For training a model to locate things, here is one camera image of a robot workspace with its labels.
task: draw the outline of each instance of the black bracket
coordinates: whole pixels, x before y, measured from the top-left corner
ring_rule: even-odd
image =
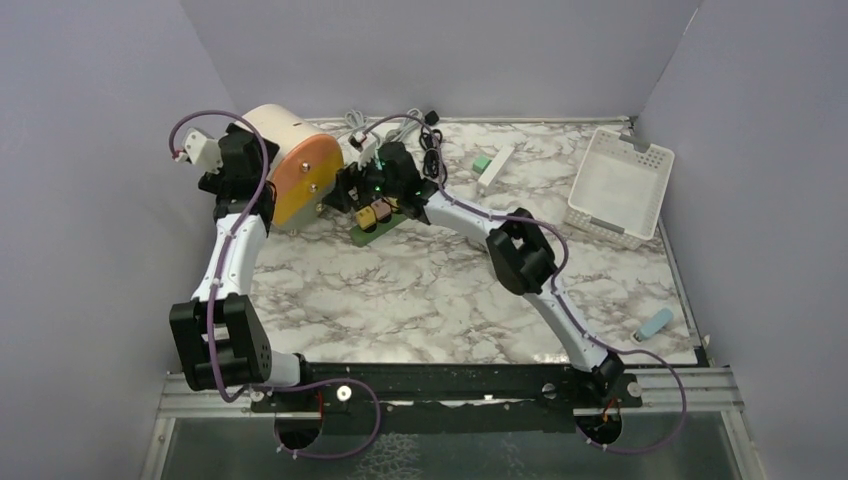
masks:
[[[215,388],[206,334],[206,302],[192,300],[171,307],[169,322],[177,353],[192,390]],[[271,345],[247,295],[231,294],[215,301],[216,325],[229,338],[216,339],[225,386],[264,383],[271,375]]]
[[[511,215],[533,218],[523,208]],[[515,295],[541,293],[542,284],[556,271],[554,251],[538,225],[508,220],[489,232],[486,245],[498,281]]]

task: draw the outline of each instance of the white plastic basket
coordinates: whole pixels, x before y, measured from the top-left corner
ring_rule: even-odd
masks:
[[[627,248],[654,236],[674,152],[599,128],[568,198],[565,221]]]

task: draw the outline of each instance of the black connector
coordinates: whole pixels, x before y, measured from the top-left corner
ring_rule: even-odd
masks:
[[[431,127],[437,123],[439,123],[439,114],[436,113],[435,110],[430,110],[424,115],[424,123],[430,125]]]
[[[347,139],[347,142],[350,144],[351,147],[355,148],[358,152],[362,151],[362,143],[360,143],[359,140],[356,139],[355,133],[353,135],[351,135],[350,138]]]

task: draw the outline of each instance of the gray wall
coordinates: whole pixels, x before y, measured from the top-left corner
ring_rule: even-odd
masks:
[[[677,153],[663,216],[771,478],[843,478],[848,4],[705,0],[638,133]]]
[[[0,478],[135,478],[214,230],[168,130],[231,104],[176,0],[0,18]]]
[[[181,0],[236,107],[638,114],[699,0]]]

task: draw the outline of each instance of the marble surface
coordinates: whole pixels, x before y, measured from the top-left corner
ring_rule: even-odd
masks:
[[[337,123],[319,124],[330,133]],[[666,361],[695,363],[659,233],[630,251],[563,222],[582,155],[598,124],[443,123],[448,188],[484,206],[521,206],[568,240],[568,292],[598,335],[620,349],[659,309],[675,318],[640,344]],[[621,124],[604,125],[622,130]],[[417,135],[407,141],[420,160]],[[515,153],[498,183],[477,198],[478,155]],[[346,161],[356,158],[343,145]],[[272,232],[259,255],[252,294],[275,350],[311,361],[535,363],[568,357],[541,316],[495,280],[487,256],[458,235],[406,221],[365,248],[350,243],[350,216],[325,212],[296,234]],[[549,237],[562,259],[562,248]],[[644,355],[628,364],[656,363]]]

